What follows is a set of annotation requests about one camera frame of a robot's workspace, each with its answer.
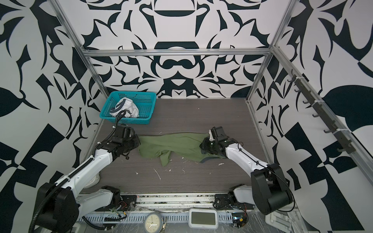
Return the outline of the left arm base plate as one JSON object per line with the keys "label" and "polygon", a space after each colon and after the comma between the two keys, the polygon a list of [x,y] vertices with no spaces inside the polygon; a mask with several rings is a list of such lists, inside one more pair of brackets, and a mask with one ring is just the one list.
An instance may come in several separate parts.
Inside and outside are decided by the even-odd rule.
{"label": "left arm base plate", "polygon": [[116,195],[107,206],[96,209],[96,212],[110,211],[116,208],[117,211],[128,211],[136,206],[137,195]]}

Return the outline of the green tank top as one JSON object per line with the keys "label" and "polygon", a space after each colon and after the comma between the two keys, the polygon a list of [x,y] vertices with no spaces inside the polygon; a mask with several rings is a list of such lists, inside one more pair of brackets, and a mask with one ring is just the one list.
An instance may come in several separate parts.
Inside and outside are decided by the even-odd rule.
{"label": "green tank top", "polygon": [[177,133],[162,136],[140,136],[139,154],[146,159],[159,158],[162,166],[170,161],[175,153],[194,162],[203,163],[210,159],[223,159],[221,155],[211,153],[203,154],[200,144],[209,134]]}

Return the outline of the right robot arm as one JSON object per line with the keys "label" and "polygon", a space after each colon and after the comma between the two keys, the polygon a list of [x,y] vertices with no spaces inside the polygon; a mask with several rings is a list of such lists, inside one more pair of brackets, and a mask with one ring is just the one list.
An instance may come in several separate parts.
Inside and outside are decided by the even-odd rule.
{"label": "right robot arm", "polygon": [[296,202],[281,167],[268,164],[249,153],[243,143],[229,137],[222,127],[213,127],[200,144],[201,152],[223,156],[235,162],[251,179],[251,186],[233,188],[238,203],[255,205],[268,215],[275,211],[291,212]]}

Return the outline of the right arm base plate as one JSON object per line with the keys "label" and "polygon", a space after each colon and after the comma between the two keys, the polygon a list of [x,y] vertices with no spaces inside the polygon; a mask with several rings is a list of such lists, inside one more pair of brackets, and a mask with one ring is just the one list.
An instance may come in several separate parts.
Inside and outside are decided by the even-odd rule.
{"label": "right arm base plate", "polygon": [[215,194],[213,207],[217,210],[253,210],[254,205],[249,203],[239,203],[231,193]]}

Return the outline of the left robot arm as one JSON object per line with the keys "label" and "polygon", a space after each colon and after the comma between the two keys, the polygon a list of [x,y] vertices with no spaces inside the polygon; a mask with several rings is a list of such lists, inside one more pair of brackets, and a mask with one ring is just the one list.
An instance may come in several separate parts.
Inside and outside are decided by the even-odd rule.
{"label": "left robot arm", "polygon": [[128,157],[139,145],[140,139],[132,127],[115,126],[109,140],[98,144],[95,153],[79,167],[39,188],[28,231],[32,233],[39,226],[55,233],[67,233],[78,219],[95,210],[117,210],[121,201],[117,188],[103,186],[84,197],[79,194],[101,170],[121,155]]}

